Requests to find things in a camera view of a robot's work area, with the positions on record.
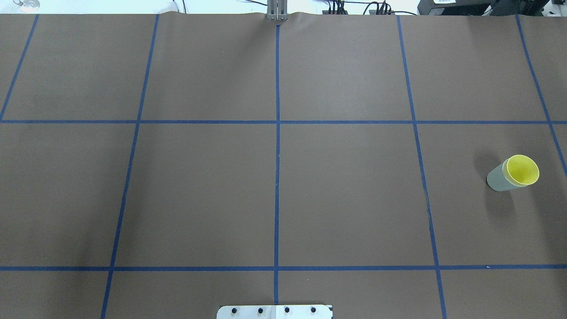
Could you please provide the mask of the yellow plastic cup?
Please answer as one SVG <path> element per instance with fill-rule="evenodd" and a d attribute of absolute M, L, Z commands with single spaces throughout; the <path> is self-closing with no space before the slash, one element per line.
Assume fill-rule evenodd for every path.
<path fill-rule="evenodd" d="M 516 187 L 535 184 L 540 178 L 538 165 L 530 157 L 516 154 L 502 164 L 504 178 Z"/>

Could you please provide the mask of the light green plastic cup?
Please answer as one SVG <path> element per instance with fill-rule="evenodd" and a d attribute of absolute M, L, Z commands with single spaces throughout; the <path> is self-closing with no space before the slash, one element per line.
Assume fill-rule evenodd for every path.
<path fill-rule="evenodd" d="M 486 183 L 492 190 L 502 192 L 524 187 L 523 184 L 517 182 L 512 177 L 508 169 L 508 163 L 509 159 L 502 162 L 486 176 Z"/>

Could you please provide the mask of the aluminium frame post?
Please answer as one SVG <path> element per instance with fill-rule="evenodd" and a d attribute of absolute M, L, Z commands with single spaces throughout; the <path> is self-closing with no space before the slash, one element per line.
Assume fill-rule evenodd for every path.
<path fill-rule="evenodd" d="M 286 21 L 289 18 L 287 0 L 267 0 L 267 20 Z"/>

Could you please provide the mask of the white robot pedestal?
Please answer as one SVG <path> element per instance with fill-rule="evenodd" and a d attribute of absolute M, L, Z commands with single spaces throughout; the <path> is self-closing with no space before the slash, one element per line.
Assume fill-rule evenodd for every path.
<path fill-rule="evenodd" d="M 218 309 L 217 319 L 332 319 L 332 305 L 227 305 Z"/>

